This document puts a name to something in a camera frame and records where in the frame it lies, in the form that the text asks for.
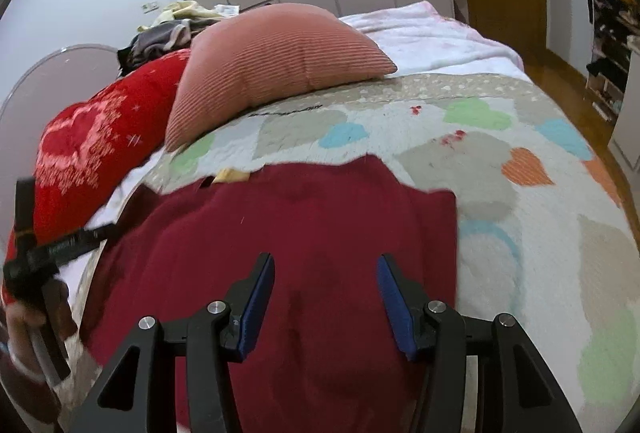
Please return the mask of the left hand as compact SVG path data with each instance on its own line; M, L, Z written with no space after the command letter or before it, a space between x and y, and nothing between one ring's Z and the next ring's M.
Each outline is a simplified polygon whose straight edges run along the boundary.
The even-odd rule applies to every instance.
M51 321L58 330L58 338L66 341L78 330L68 304L68 286L60 279L52 281L58 305L52 312ZM39 330L48 318L38 309L21 301L6 306L6 325L8 326L8 349L13 366L21 375L35 383L46 382L46 377L38 361L32 334Z

